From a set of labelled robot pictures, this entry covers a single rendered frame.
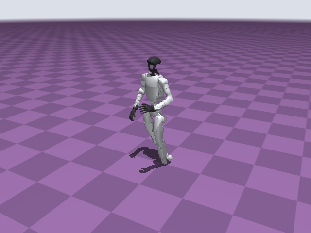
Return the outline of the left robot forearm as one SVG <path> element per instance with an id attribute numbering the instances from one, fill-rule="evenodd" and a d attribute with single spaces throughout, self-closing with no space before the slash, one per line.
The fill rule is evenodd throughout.
<path id="1" fill-rule="evenodd" d="M 153 106 L 154 110 L 159 111 L 161 108 L 166 107 L 172 102 L 172 97 L 167 97 L 165 100 L 163 100 L 161 103 Z"/>

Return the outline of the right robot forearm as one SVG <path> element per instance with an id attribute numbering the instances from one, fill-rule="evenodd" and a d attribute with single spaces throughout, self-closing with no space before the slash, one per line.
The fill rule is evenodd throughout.
<path id="1" fill-rule="evenodd" d="M 140 89 L 139 89 L 139 90 L 140 90 Z M 141 102 L 142 97 L 143 97 L 143 95 L 140 94 L 140 93 L 138 92 L 137 98 L 136 98 L 136 101 L 135 101 L 135 104 L 134 104 L 134 107 L 135 107 L 136 105 L 140 105 L 140 102 Z"/>

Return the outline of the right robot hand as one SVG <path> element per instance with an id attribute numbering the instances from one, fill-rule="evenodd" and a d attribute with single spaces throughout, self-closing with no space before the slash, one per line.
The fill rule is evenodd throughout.
<path id="1" fill-rule="evenodd" d="M 135 107 L 133 107 L 133 110 L 131 111 L 130 115 L 129 115 L 129 118 L 131 121 L 134 121 L 133 120 L 133 116 L 135 117 L 135 112 L 136 110 L 138 109 L 139 105 L 136 105 Z"/>

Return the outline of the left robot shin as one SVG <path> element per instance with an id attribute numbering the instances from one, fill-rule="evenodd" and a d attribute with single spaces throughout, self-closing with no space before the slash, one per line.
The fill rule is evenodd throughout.
<path id="1" fill-rule="evenodd" d="M 157 151 L 159 154 L 159 157 L 161 158 L 162 163 L 166 164 L 167 163 L 167 147 L 166 147 L 166 142 L 162 141 L 162 146 L 161 148 L 157 146 Z"/>

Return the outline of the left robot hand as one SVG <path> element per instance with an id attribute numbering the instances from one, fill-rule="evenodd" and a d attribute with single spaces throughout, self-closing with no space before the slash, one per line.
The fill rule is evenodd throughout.
<path id="1" fill-rule="evenodd" d="M 145 111 L 145 112 L 143 112 L 142 114 L 144 114 L 144 113 L 146 113 L 146 112 L 155 112 L 156 110 L 154 110 L 154 107 L 153 106 L 150 106 L 150 105 L 148 105 L 148 104 L 145 104 L 145 103 L 143 103 L 143 104 L 141 104 L 141 105 L 143 105 L 143 106 L 140 106 L 140 107 L 143 107 L 143 108 L 140 108 L 139 110 L 141 110 L 141 109 L 144 109 L 144 110 L 142 110 L 142 111 Z M 140 111 L 140 112 L 142 112 L 142 111 Z"/>

